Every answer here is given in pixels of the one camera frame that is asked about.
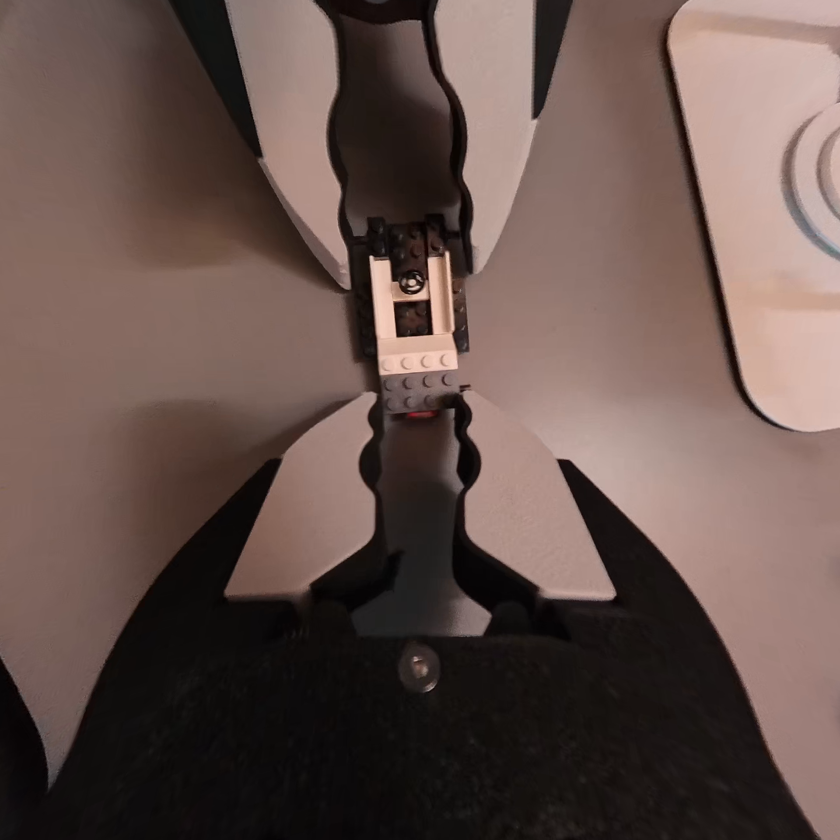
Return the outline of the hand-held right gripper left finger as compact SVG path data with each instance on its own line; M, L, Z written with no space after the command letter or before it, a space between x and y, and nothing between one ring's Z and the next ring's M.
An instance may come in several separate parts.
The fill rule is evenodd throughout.
M363 603L384 581L380 400L364 392L280 459L226 585L229 600Z

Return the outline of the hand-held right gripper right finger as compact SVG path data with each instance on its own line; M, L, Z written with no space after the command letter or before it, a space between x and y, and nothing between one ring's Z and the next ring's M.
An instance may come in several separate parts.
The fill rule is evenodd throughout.
M611 602L616 589L560 462L477 392L455 403L453 572L481 606Z

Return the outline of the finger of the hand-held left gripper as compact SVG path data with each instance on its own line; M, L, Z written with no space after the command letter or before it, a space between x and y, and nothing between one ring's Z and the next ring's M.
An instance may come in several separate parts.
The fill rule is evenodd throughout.
M537 5L442 1L430 16L430 57L451 111L458 229L467 270L477 274L507 223L537 126Z
M311 1L230 1L226 7L261 169L320 265L349 290L342 186L330 153L340 90L333 22Z

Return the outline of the orange white lego car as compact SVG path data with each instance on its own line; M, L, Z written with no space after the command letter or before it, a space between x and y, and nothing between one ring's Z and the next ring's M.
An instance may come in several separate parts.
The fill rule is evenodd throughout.
M432 418L465 390L469 351L464 249L442 214L368 217L350 247L357 344L373 364L384 415Z

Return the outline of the white book stand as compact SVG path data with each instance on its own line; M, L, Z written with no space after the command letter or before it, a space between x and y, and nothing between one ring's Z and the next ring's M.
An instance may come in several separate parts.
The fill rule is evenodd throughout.
M667 49L738 378L772 424L838 429L839 8L693 1Z

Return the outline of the black textured pad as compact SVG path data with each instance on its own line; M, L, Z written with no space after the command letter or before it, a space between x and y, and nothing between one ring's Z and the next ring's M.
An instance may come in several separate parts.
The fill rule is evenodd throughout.
M39 730L1 662L1 838L17 838L48 790Z

